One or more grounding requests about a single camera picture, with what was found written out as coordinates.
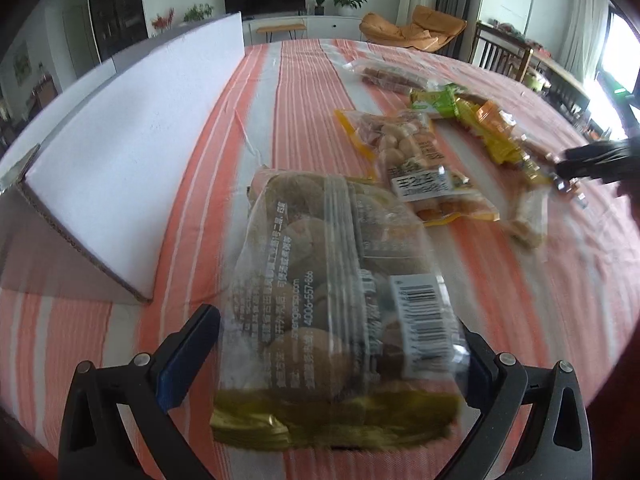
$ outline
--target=white cardboard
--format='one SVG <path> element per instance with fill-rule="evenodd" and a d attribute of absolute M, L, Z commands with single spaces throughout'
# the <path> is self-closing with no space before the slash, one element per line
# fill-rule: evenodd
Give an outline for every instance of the white cardboard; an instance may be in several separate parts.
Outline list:
<path fill-rule="evenodd" d="M 9 171 L 36 144 L 41 143 L 56 127 L 105 81 L 116 74 L 111 59 L 89 70 L 67 90 L 50 102 L 14 140 L 0 158 L 0 175 Z"/>
<path fill-rule="evenodd" d="M 56 222 L 147 298 L 185 168 L 243 57 L 239 14 L 156 48 L 99 89 L 26 174 Z"/>

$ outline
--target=dark wooden cabinet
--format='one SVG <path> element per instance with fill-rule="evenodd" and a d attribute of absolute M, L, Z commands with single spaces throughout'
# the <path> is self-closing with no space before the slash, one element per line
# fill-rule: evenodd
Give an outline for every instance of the dark wooden cabinet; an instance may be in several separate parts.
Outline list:
<path fill-rule="evenodd" d="M 100 60 L 146 40 L 142 0 L 89 0 Z"/>

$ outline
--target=green snack packet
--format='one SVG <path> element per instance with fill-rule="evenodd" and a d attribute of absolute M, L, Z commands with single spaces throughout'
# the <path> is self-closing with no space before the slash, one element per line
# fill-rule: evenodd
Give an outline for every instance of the green snack packet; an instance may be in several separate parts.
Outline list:
<path fill-rule="evenodd" d="M 460 87 L 453 83 L 435 91 L 412 89 L 409 95 L 411 108 L 425 110 L 431 119 L 453 119 L 456 116 L 455 94 L 459 90 Z"/>

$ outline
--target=orange striped tablecloth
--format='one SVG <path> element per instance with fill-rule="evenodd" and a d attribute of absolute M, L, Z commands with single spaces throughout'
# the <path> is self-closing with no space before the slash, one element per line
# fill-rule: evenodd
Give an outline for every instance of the orange striped tablecloth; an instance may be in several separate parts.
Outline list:
<path fill-rule="evenodd" d="M 88 303 L 0 291 L 0 396 L 21 424 L 57 453 L 60 423 L 75 366 L 128 362 L 152 352 L 203 301 L 215 303 L 239 252 L 248 205 L 245 190 L 260 164 L 363 175 L 366 161 L 334 119 L 336 108 L 391 113 L 407 100 L 365 86 L 340 66 L 357 57 L 411 63 L 453 80 L 513 113 L 530 137 L 555 152 L 580 137 L 522 85 L 432 54 L 350 41 L 286 41 L 255 46 L 213 106 L 193 152 L 162 247 L 154 301 L 147 306 Z M 446 154 L 500 209 L 511 182 L 468 134 L 437 125 Z M 553 196 L 548 243 L 530 252 L 499 222 L 457 220 L 430 228 L 456 313 L 496 351 L 524 364 L 571 361 L 589 402 L 622 352 L 640 310 L 640 238 L 628 201 L 614 188 L 586 182 L 589 207 Z M 394 453 L 297 450 L 252 453 L 211 439 L 208 420 L 217 376 L 213 352 L 172 418 L 219 479 L 429 479 L 474 421 L 463 413 L 452 439 Z M 160 473 L 130 416 L 127 429 L 145 469 Z M 513 450 L 524 420 L 514 427 Z"/>

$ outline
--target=red flower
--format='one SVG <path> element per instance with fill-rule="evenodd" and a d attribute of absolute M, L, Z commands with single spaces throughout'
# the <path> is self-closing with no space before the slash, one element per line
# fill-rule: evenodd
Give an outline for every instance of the red flower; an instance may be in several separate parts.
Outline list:
<path fill-rule="evenodd" d="M 174 8 L 169 9 L 169 15 L 167 17 L 158 16 L 156 19 L 151 21 L 151 25 L 155 30 L 164 30 L 166 28 L 171 27 L 171 23 L 174 20 Z"/>

